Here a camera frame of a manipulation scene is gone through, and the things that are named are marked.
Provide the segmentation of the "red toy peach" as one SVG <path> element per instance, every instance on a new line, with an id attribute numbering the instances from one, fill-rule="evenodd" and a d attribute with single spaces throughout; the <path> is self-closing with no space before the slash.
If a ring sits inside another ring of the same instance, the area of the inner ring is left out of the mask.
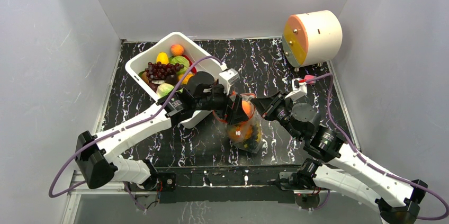
<path id="1" fill-rule="evenodd" d="M 242 101 L 241 102 L 242 109 L 250 120 L 254 116 L 254 107 L 251 101 Z"/>

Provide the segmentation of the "clear zip top bag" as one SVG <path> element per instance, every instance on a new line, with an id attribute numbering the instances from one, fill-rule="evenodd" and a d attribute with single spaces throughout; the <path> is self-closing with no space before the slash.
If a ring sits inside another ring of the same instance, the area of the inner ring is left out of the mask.
<path id="1" fill-rule="evenodd" d="M 262 146 L 261 116 L 257 112 L 254 104 L 251 102 L 256 97 L 255 93 L 243 93 L 242 107 L 249 120 L 237 125 L 228 125 L 224 119 L 213 111 L 214 117 L 226 124 L 226 133 L 232 144 L 240 150 L 252 154 L 259 152 Z"/>

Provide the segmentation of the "dark blue toy grapes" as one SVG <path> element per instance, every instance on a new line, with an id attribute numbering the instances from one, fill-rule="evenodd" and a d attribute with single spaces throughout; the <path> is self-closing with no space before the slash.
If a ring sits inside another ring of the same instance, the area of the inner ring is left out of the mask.
<path id="1" fill-rule="evenodd" d="M 241 142 L 243 150 L 257 153 L 261 147 L 261 130 L 259 126 L 250 126 Z"/>

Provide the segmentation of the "orange toy pineapple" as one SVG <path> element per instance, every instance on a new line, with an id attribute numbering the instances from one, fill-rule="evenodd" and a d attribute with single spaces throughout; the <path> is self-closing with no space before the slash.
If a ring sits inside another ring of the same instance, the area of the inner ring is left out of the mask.
<path id="1" fill-rule="evenodd" d="M 249 122 L 237 124 L 234 126 L 227 125 L 226 126 L 227 136 L 233 144 L 240 143 L 243 141 L 246 131 L 248 130 L 248 128 L 250 126 L 255 126 L 255 125 L 250 124 Z"/>

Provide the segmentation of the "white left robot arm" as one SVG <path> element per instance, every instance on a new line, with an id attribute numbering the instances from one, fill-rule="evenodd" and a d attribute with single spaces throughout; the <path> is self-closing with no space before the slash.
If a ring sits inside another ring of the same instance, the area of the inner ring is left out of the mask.
<path id="1" fill-rule="evenodd" d="M 131 182 L 154 189 L 167 175 L 156 171 L 149 160 L 128 160 L 119 155 L 151 135 L 181 124 L 192 128 L 210 112 L 230 125 L 248 120 L 241 97 L 230 92 L 239 79 L 234 69 L 218 78 L 200 71 L 181 90 L 175 89 L 134 118 L 96 135 L 85 131 L 78 137 L 75 162 L 89 189 L 111 181 Z"/>

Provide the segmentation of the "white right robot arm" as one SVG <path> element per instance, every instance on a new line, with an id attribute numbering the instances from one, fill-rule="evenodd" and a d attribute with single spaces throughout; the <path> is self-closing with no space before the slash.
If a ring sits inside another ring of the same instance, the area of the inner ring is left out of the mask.
<path id="1" fill-rule="evenodd" d="M 280 172 L 269 183 L 282 190 L 321 187 L 364 203 L 378 211 L 387 223 L 414 223 L 425 191 L 384 174 L 363 163 L 359 153 L 335 130 L 320 123 L 321 115 L 307 103 L 294 103 L 286 94 L 254 98 L 261 117 L 277 121 L 295 139 L 304 142 L 311 156 L 296 172 Z"/>

